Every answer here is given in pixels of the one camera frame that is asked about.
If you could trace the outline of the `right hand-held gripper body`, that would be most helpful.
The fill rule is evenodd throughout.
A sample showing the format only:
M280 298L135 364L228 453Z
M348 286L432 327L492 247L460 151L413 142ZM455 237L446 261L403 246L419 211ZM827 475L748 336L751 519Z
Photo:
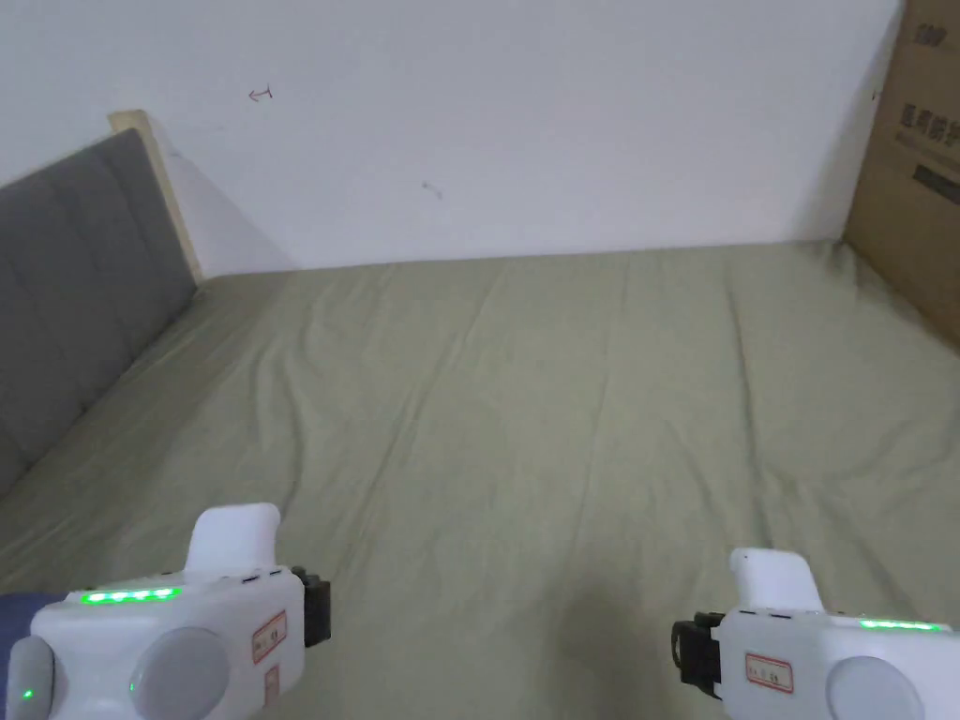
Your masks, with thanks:
M682 683L731 719L955 719L959 634L944 623L830 612L807 560L738 548L739 602L671 629Z

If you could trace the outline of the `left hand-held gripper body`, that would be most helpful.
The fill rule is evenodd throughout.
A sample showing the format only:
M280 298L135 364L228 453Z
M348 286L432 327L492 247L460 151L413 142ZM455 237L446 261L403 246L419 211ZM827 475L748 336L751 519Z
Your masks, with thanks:
M249 719L332 636L330 584L278 562L279 509L212 507L183 569L8 599L12 719Z

